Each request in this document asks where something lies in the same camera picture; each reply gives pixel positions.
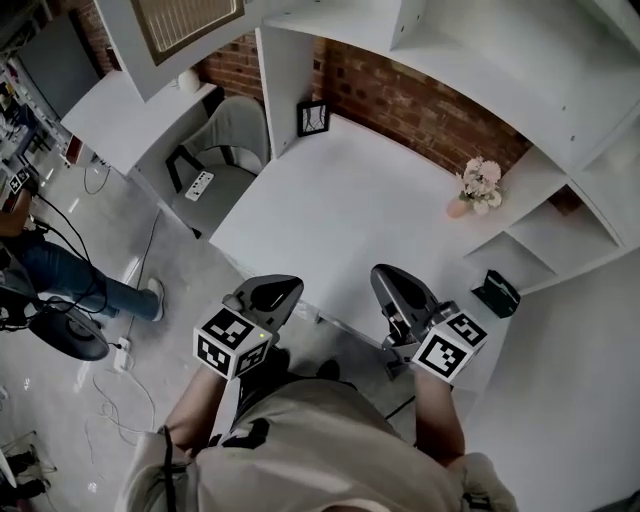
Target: pink flower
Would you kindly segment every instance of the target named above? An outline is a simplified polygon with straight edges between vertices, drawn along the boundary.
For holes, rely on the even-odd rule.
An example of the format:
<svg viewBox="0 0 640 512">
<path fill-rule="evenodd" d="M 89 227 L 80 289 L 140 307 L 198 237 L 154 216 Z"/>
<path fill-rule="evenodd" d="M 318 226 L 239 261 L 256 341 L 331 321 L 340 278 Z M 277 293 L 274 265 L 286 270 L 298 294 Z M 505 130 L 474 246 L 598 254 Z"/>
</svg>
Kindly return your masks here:
<svg viewBox="0 0 640 512">
<path fill-rule="evenodd" d="M 489 183 L 495 184 L 500 181 L 502 171 L 500 170 L 500 166 L 496 162 L 487 160 L 485 162 L 482 162 L 482 165 L 480 166 L 480 174 Z"/>
</svg>

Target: picture frame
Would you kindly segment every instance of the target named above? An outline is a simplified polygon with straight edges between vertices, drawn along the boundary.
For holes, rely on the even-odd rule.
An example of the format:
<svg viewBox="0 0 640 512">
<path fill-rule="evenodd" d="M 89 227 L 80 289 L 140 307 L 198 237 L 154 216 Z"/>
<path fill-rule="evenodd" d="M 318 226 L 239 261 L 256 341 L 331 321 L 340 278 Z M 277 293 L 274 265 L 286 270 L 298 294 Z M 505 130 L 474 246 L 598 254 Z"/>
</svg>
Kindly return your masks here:
<svg viewBox="0 0 640 512">
<path fill-rule="evenodd" d="M 326 100 L 298 103 L 297 115 L 298 137 L 329 131 L 329 103 Z"/>
</svg>

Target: flower vase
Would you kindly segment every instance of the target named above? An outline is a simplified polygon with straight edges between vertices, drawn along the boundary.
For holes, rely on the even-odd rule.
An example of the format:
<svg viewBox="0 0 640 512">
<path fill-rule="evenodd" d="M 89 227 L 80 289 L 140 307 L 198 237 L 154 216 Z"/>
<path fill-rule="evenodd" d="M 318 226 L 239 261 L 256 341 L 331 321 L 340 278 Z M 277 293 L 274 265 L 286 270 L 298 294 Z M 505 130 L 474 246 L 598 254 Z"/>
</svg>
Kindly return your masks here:
<svg viewBox="0 0 640 512">
<path fill-rule="evenodd" d="M 447 215 L 452 219 L 459 219 L 471 209 L 471 201 L 463 201 L 459 196 L 454 197 L 447 205 Z"/>
</svg>

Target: forearm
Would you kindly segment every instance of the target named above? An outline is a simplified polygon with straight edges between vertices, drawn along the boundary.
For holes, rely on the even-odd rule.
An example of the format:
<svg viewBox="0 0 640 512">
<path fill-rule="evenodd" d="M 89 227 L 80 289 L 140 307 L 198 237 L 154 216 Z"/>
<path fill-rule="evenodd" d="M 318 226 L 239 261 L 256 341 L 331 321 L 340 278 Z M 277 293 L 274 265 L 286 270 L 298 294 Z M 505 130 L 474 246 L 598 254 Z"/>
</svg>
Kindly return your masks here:
<svg viewBox="0 0 640 512">
<path fill-rule="evenodd" d="M 227 381 L 201 366 L 166 421 L 173 444 L 197 453 L 207 446 Z"/>
<path fill-rule="evenodd" d="M 30 207 L 31 193 L 22 189 L 13 210 L 10 213 L 0 213 L 0 236 L 18 236 L 27 222 Z"/>
<path fill-rule="evenodd" d="M 416 385 L 416 439 L 420 451 L 443 466 L 464 455 L 465 442 L 451 386 L 421 369 L 414 371 Z"/>
</svg>

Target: white cabinet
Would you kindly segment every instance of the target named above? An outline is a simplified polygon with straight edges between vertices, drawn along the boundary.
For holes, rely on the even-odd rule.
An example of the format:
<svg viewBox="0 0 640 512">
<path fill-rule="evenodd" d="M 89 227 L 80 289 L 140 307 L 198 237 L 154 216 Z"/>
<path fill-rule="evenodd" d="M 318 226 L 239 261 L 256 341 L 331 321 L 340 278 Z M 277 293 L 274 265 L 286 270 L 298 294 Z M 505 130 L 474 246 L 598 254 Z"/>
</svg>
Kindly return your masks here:
<svg viewBox="0 0 640 512">
<path fill-rule="evenodd" d="M 123 71 L 147 101 L 187 68 L 255 29 L 264 15 L 288 2 L 95 0 L 95 3 Z"/>
</svg>

